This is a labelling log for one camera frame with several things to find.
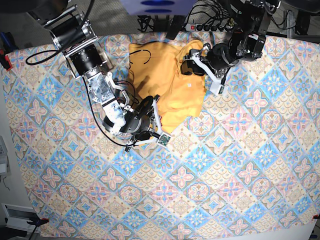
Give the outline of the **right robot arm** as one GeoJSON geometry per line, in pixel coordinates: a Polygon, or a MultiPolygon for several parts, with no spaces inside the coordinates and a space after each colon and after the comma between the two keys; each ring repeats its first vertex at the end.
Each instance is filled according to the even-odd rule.
{"type": "Polygon", "coordinates": [[[66,0],[46,0],[31,15],[47,30],[74,77],[81,77],[90,103],[104,111],[98,125],[111,136],[128,134],[122,146],[129,150],[156,142],[166,146],[171,132],[187,117],[198,117],[205,96],[204,78],[182,74],[183,55],[199,50],[194,40],[185,46],[153,41],[129,45],[130,90],[114,80],[87,15],[66,0]]]}

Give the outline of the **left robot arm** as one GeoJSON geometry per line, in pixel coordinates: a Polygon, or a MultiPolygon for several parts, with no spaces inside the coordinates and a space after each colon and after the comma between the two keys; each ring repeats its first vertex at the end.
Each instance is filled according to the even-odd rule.
{"type": "Polygon", "coordinates": [[[206,43],[202,49],[191,49],[183,57],[180,71],[187,76],[209,76],[212,81],[209,90],[215,95],[225,96],[231,68],[239,61],[252,62],[262,57],[268,27],[281,2],[222,0],[220,3],[234,20],[231,38],[228,43],[213,46],[206,43]]]}

